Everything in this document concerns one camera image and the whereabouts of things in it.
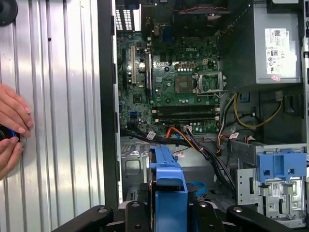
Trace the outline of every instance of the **red wire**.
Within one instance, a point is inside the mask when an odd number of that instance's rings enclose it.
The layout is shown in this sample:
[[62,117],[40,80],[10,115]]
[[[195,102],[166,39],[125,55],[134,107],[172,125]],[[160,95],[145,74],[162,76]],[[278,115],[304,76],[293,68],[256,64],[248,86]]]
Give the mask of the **red wire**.
[[196,11],[196,10],[201,10],[201,9],[211,9],[211,10],[226,10],[227,8],[225,7],[211,7],[211,6],[199,6],[199,7],[193,7],[185,10],[176,10],[171,8],[172,11],[174,12],[188,12],[188,11]]

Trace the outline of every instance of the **human hand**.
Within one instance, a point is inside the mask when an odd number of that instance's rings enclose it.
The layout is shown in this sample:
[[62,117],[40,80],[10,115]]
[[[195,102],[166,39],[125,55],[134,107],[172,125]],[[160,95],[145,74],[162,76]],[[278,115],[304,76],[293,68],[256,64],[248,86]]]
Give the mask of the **human hand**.
[[29,114],[27,103],[13,89],[0,84],[0,124],[29,137],[34,125]]
[[17,137],[0,141],[0,180],[17,165],[23,151],[23,144]]

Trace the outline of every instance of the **black knob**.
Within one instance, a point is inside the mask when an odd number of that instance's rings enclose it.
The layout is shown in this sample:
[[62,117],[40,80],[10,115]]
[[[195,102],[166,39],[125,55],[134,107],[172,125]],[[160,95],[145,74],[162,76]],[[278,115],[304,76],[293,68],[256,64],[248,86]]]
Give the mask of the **black knob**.
[[0,125],[0,141],[3,139],[10,139],[12,137],[18,137],[20,140],[19,133],[16,133],[3,125]]

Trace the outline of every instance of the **motherboard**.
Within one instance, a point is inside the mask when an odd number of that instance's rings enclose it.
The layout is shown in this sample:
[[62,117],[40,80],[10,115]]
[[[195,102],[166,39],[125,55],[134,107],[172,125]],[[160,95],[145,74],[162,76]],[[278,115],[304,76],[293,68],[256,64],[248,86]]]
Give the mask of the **motherboard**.
[[218,131],[220,96],[216,38],[171,43],[141,34],[117,37],[121,128],[165,135],[169,126],[194,134]]

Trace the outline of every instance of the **pcie slot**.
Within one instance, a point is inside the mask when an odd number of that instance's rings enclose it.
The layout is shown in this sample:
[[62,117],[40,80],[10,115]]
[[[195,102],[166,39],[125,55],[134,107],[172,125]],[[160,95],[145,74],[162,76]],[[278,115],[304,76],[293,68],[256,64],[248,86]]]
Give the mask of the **pcie slot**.
[[157,106],[152,108],[152,113],[158,114],[179,114],[179,113],[198,113],[214,112],[217,105],[193,105],[193,106]]
[[214,120],[216,115],[214,113],[205,114],[189,114],[189,115],[155,115],[155,122],[179,122],[188,120]]
[[149,52],[145,53],[145,83],[146,83],[146,96],[152,97],[153,93],[153,70],[152,70],[152,59]]
[[132,84],[136,85],[137,77],[136,77],[136,49],[135,46],[131,46],[131,65],[132,65]]

